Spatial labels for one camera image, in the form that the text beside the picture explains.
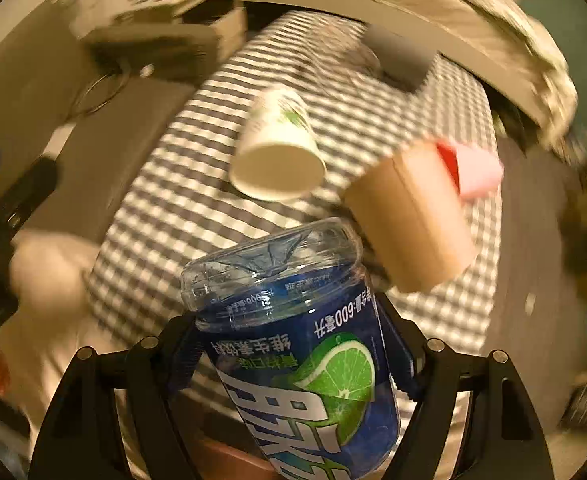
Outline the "left hand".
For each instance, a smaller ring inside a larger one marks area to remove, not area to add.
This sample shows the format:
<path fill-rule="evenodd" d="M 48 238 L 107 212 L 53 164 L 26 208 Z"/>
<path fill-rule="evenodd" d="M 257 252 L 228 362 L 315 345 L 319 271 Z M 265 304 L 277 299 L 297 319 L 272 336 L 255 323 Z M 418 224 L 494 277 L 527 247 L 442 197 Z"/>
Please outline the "left hand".
<path fill-rule="evenodd" d="M 68 233 L 26 230 L 16 237 L 10 283 L 19 313 L 42 321 L 77 318 L 88 310 L 85 278 L 96 243 Z"/>

